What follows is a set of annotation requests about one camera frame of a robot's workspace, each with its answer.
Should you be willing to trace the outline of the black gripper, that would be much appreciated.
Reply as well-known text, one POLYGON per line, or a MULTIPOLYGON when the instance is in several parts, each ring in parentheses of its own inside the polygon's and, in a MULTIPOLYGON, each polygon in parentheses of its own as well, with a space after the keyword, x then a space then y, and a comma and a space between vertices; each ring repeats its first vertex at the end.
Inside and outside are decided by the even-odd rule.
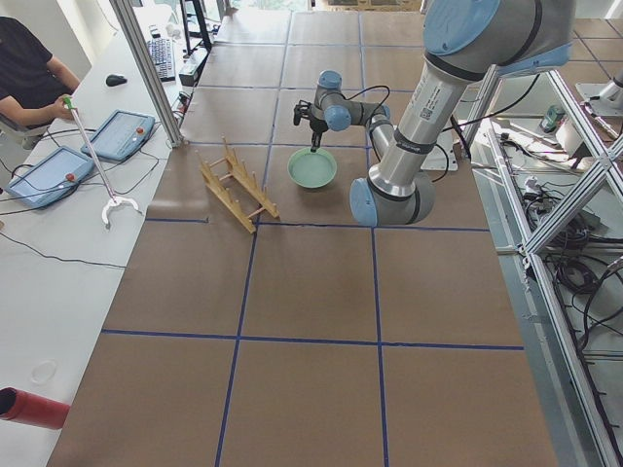
POLYGON ((311 151, 315 153, 321 146, 321 135, 328 130, 328 125, 313 112, 309 112, 309 122, 312 131, 311 151))

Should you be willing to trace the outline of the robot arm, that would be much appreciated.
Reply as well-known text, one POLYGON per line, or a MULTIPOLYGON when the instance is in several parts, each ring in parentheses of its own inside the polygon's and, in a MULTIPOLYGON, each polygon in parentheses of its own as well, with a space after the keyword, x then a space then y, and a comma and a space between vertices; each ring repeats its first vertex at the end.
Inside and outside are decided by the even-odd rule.
POLYGON ((322 71, 308 111, 312 131, 311 151, 315 153, 320 148, 324 132, 342 131, 350 126, 369 126, 377 115, 388 120, 388 107, 382 102, 346 98, 342 93, 342 76, 334 70, 322 71))
POLYGON ((369 227, 424 219, 434 187, 421 166, 466 88, 492 66, 502 76, 529 76, 566 64, 575 10, 573 1, 434 2, 421 78, 400 123, 375 117, 369 125, 381 160, 351 184, 353 218, 369 227))

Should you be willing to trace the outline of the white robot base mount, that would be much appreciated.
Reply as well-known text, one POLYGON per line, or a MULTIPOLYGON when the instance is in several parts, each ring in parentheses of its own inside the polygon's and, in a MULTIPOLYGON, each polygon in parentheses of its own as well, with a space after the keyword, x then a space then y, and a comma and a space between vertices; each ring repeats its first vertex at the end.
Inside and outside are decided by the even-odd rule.
POLYGON ((443 132, 437 139, 436 146, 427 155, 421 166, 426 171, 457 171, 458 163, 454 153, 454 137, 449 130, 443 132))

